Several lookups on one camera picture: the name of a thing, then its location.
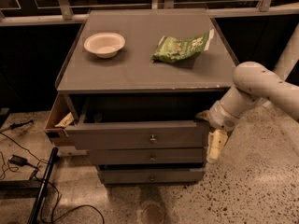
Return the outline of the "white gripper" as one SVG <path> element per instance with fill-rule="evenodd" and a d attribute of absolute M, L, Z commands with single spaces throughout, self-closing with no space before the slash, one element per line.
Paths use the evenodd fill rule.
<path fill-rule="evenodd" d="M 209 121 L 210 126 L 217 129 L 208 135 L 206 154 L 206 160 L 209 163 L 215 163 L 228 140 L 227 132 L 231 132 L 235 128 L 239 119 L 230 115 L 222 107 L 220 101 L 217 101 L 209 110 L 197 113 L 195 118 Z"/>

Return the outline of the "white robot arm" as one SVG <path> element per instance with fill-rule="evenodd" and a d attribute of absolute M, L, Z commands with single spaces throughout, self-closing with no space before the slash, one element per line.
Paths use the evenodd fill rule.
<path fill-rule="evenodd" d="M 214 163 L 229 133 L 249 110 L 271 102 L 295 121 L 299 120 L 299 87 L 287 77 L 299 60 L 299 25 L 296 26 L 273 71 L 256 62 L 244 62 L 233 71 L 234 85 L 208 110 L 198 113 L 214 132 L 208 135 L 206 160 Z"/>

